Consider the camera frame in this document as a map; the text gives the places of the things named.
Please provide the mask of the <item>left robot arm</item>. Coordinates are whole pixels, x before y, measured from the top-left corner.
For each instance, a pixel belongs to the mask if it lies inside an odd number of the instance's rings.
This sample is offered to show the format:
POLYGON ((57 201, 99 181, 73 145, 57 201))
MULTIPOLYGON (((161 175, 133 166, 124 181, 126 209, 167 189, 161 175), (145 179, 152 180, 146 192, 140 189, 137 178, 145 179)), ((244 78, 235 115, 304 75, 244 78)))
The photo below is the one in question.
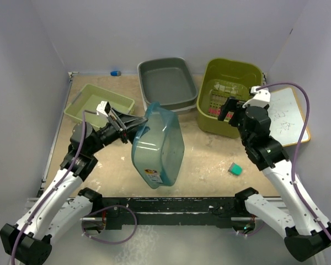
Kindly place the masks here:
POLYGON ((100 193, 84 188, 69 206, 64 203, 91 174, 97 165, 95 154, 116 140, 133 143, 146 117, 121 113, 114 108, 94 111, 106 120, 95 130, 86 120, 72 130, 68 153, 41 197, 14 224, 0 230, 4 251, 10 264, 44 264, 52 251, 53 241, 62 236, 74 222, 85 216, 104 212, 100 193))

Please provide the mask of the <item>grey plastic tray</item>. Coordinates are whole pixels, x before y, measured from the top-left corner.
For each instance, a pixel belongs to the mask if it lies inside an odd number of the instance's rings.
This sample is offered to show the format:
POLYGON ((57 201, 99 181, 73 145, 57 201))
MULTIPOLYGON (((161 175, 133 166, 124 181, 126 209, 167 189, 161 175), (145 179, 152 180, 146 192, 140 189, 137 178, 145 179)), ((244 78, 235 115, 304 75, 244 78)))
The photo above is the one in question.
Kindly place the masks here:
POLYGON ((196 103, 198 89, 183 58, 144 61, 137 70, 142 98, 148 106, 158 102, 161 107, 174 110, 196 103))

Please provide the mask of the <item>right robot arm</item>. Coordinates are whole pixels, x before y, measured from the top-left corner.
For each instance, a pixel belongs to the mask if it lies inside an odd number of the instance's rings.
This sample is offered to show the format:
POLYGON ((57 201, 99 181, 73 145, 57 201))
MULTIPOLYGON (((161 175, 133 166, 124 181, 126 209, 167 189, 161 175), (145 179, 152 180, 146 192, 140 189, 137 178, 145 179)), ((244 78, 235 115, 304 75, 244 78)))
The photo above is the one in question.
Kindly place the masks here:
POLYGON ((248 158, 274 185, 288 209, 270 204, 253 188, 236 194, 235 212, 249 213, 262 219, 283 239, 289 253, 299 262, 306 261, 331 246, 331 221, 318 209, 300 180, 282 144, 270 136, 268 105, 246 106, 229 97, 218 116, 223 121, 233 115, 229 124, 238 129, 248 158))

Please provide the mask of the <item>teal transparent plastic tub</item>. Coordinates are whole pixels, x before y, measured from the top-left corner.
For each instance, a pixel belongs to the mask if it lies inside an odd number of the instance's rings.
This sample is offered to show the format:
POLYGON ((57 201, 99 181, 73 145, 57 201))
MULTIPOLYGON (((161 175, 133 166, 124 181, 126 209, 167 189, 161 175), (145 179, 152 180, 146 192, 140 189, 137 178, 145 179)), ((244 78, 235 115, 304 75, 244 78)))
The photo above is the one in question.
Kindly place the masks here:
POLYGON ((178 116, 158 102, 148 106, 147 122, 132 144, 133 166, 152 189, 171 187, 178 178, 185 145, 178 116))

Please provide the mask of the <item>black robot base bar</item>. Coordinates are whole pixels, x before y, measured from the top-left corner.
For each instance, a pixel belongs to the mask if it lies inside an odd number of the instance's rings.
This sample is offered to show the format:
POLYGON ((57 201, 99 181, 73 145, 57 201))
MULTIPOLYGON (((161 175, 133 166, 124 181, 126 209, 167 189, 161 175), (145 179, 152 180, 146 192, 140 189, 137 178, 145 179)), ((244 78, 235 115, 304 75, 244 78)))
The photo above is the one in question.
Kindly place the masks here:
POLYGON ((106 229, 124 225, 245 226, 252 215, 238 210, 234 197, 103 197, 92 203, 91 213, 106 210, 106 229))

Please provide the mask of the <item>light green plastic basket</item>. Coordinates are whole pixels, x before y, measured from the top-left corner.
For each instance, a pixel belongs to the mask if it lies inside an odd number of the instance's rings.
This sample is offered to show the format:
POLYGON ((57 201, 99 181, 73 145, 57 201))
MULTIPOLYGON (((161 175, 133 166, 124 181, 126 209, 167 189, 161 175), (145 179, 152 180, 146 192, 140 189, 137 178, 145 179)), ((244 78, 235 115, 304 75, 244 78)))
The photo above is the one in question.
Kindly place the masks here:
POLYGON ((84 110, 95 112, 101 101, 108 101, 119 112, 125 114, 133 114, 134 112, 135 101, 133 99, 92 84, 87 84, 67 104, 64 114, 73 122, 80 123, 82 121, 82 112, 84 110))

